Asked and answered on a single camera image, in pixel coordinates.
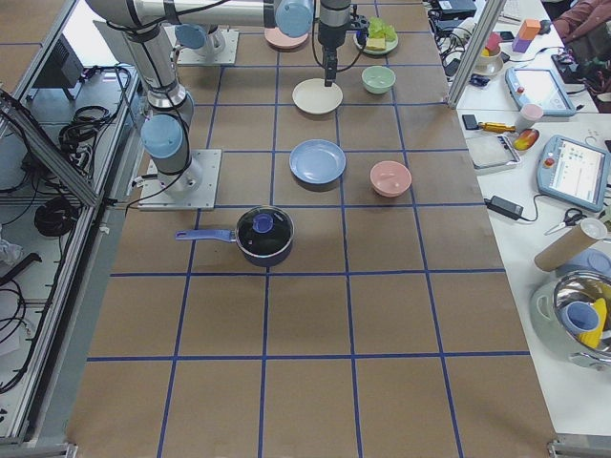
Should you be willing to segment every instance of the orange block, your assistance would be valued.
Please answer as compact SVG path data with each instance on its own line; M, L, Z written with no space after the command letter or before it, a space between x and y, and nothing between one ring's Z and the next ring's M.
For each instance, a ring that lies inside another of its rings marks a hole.
M531 41L537 36L540 30L541 24L536 19L524 19L524 22L522 22L517 32L517 36L522 40Z

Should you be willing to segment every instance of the green bowl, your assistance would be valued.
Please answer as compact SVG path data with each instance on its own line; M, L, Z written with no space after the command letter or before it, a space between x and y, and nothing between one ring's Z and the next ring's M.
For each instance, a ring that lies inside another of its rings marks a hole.
M390 88L396 81L394 72L388 67L374 65L367 67L361 73L363 86L372 94L384 94L390 91Z

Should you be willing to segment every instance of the pot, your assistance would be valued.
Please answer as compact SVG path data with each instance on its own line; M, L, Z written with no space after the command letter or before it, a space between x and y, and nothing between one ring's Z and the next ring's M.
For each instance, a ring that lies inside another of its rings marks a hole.
M260 267L271 267L286 259L293 243L293 221L283 210L259 206L244 213L236 229L178 231L176 240L214 239L236 242L244 257Z
M581 343L560 318L562 307L575 302L594 302L604 298L611 309L611 279L604 275L578 271L542 285L531 298L533 328L541 341L563 360L597 370L611 368L611 340L603 338L596 348ZM611 329L607 312L603 331Z

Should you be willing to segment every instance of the sleeve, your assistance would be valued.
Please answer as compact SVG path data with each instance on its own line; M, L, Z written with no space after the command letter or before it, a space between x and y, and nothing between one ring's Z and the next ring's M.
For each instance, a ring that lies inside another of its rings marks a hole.
M561 39L566 38L579 27L600 3L600 0L580 0L573 8L554 21L554 27Z

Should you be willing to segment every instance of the purple block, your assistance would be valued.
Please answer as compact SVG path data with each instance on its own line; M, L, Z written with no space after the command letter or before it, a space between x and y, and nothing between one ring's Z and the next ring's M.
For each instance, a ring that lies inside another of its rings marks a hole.
M517 36L512 43L512 51L513 52L526 52L528 47L531 46L533 40L524 40Z

